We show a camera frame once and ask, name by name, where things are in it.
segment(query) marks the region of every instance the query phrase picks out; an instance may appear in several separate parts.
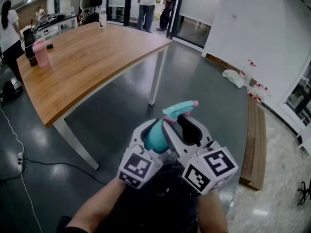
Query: small white container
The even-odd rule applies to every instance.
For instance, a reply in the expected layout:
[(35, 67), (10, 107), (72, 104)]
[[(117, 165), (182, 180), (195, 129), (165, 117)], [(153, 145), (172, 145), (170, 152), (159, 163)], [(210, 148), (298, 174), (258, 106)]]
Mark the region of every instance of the small white container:
[(244, 78), (244, 86), (246, 87), (249, 86), (249, 83), (253, 77), (254, 67), (256, 67), (254, 62), (252, 62), (251, 60), (248, 60), (248, 61), (249, 63), (245, 65), (240, 71), (240, 76)]
[(101, 9), (101, 14), (99, 16), (99, 27), (105, 28), (107, 27), (107, 14), (106, 14), (106, 8)]

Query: table leg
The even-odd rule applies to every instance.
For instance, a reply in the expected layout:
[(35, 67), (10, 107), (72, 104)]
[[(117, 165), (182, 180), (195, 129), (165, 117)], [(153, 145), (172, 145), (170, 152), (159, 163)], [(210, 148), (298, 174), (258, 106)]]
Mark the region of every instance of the table leg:
[(78, 28), (78, 17), (74, 18), (74, 28)]
[(160, 84), (160, 79), (161, 79), (161, 74), (164, 66), (164, 61), (166, 59), (166, 54), (167, 54), (167, 48), (161, 52), (158, 53), (157, 56), (157, 61), (156, 61), (156, 66), (155, 66), (155, 74), (154, 74), (154, 79), (152, 81), (152, 86), (151, 86), (151, 91), (150, 91), (150, 96), (149, 96), (149, 104), (153, 105), (156, 100), (156, 94), (157, 90), (159, 88)]
[(63, 138), (69, 143), (70, 146), (94, 169), (98, 169), (99, 165), (96, 161), (90, 156), (86, 149), (82, 146), (79, 140), (75, 137), (71, 129), (68, 127), (65, 122), (64, 117), (60, 117), (55, 123), (54, 127), (58, 132), (63, 136)]

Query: dark floor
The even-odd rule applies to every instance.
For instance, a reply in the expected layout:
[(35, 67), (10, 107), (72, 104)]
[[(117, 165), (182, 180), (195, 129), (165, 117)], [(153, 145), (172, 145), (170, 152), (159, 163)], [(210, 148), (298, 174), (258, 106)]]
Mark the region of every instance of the dark floor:
[[(54, 127), (46, 128), (36, 114), (27, 93), (3, 107), (26, 155), (42, 162), (68, 162), (108, 182), (117, 173), (133, 129), (144, 121), (163, 117), (161, 110), (186, 100), (199, 100), (192, 116), (206, 125), (214, 139), (227, 146), (241, 166), (247, 130), (247, 94), (221, 76), (221, 69), (200, 53), (172, 43), (165, 62), (154, 106), (148, 106), (153, 68), (148, 61), (131, 69), (97, 92), (67, 119), (77, 138), (101, 165), (95, 171), (66, 143)], [(0, 87), (13, 76), (0, 70)], [(0, 179), (18, 175), (16, 142), (5, 118), (0, 115)], [(235, 193), (239, 173), (221, 189), (225, 209)], [(73, 216), (101, 185), (67, 166), (28, 164), (24, 175), (28, 192), (44, 233), (54, 233), (62, 215)], [(0, 190), (0, 231), (39, 232), (21, 179)]]

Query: black shirt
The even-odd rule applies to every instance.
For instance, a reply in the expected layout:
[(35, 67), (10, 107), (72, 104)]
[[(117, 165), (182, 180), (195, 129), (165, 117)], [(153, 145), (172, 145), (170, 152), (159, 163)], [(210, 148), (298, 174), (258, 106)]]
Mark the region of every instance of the black shirt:
[(170, 0), (170, 1), (172, 1), (172, 2), (168, 2), (168, 1), (165, 2), (165, 8), (172, 10), (174, 0)]
[[(96, 233), (196, 233), (198, 197), (182, 172), (168, 163), (142, 189), (128, 186)], [(66, 228), (63, 233), (85, 232)]]

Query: woman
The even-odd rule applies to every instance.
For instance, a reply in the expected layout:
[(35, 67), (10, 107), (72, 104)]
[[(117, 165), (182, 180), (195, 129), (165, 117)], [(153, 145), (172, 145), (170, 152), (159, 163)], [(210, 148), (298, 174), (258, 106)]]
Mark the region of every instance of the woman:
[(11, 1), (5, 1), (1, 11), (0, 46), (5, 63), (14, 72), (17, 80), (23, 83), (16, 61), (24, 54), (20, 41), (23, 40), (23, 36), (18, 28), (18, 15), (15, 10), (9, 10), (10, 8)]

